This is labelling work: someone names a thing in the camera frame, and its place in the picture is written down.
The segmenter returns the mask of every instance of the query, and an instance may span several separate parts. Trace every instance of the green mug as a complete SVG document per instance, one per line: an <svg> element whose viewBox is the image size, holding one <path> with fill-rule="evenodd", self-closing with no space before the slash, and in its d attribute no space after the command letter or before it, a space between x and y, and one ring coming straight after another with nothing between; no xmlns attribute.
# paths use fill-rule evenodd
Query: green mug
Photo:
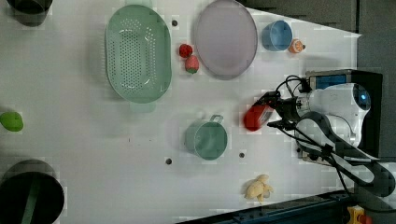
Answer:
<svg viewBox="0 0 396 224"><path fill-rule="evenodd" d="M186 131L187 149L207 161L220 157L227 147L227 133L222 121L221 115L213 115L210 121L195 121Z"/></svg>

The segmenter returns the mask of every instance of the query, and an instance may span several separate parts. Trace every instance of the mug handle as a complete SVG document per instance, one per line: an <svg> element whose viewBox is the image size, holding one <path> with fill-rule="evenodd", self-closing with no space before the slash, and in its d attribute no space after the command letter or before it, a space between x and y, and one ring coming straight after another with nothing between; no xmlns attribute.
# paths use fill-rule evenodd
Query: mug handle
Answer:
<svg viewBox="0 0 396 224"><path fill-rule="evenodd" d="M221 123L223 121L223 116L222 115L214 115L212 116L212 118L210 119L210 121L214 121L217 123Z"/></svg>

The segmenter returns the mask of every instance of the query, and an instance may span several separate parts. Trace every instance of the blue bowl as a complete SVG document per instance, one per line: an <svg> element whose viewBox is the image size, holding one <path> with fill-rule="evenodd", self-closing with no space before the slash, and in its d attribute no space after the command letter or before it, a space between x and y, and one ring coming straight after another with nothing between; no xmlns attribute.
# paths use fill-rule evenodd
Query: blue bowl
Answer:
<svg viewBox="0 0 396 224"><path fill-rule="evenodd" d="M271 51L288 49L292 39L291 28L285 21L275 21L262 30L262 44Z"/></svg>

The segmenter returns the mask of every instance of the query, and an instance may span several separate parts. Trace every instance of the table surface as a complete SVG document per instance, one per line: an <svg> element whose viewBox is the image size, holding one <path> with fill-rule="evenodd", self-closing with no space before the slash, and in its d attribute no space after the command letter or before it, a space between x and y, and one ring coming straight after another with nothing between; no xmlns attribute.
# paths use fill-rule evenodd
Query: table surface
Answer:
<svg viewBox="0 0 396 224"><path fill-rule="evenodd" d="M270 52L259 42L241 76L214 79L204 66L192 76L177 49L193 43L194 22L211 2L151 2L170 30L172 83L153 112L135 113L106 77L106 25L128 3L54 1L45 22L29 28L2 1L0 111L20 112L25 126L1 130L0 175L26 158L48 162L65 190L61 223L175 223L260 206L244 190L261 174L275 190L264 204L341 189L333 168L298 159L295 143L275 129L247 132L241 118L287 75L356 68L359 35L249 9L259 40L267 24L285 20L306 50ZM203 161L185 148L184 132L214 114L224 117L229 144L218 160Z"/></svg>

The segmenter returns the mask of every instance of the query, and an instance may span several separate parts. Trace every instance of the white robot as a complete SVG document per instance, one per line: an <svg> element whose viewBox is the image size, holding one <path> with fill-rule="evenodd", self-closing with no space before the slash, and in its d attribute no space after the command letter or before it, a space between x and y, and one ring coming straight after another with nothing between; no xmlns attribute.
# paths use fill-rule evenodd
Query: white robot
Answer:
<svg viewBox="0 0 396 224"><path fill-rule="evenodd" d="M281 99L279 87L292 80L301 81L301 94ZM321 157L352 179L358 193L364 194L363 206L396 211L396 163L382 162L357 148L361 125L371 107L370 95L363 86L347 83L312 91L305 79L288 77L259 102L271 106L282 118L268 126L296 139L301 150ZM294 131L294 135L285 131Z"/></svg>

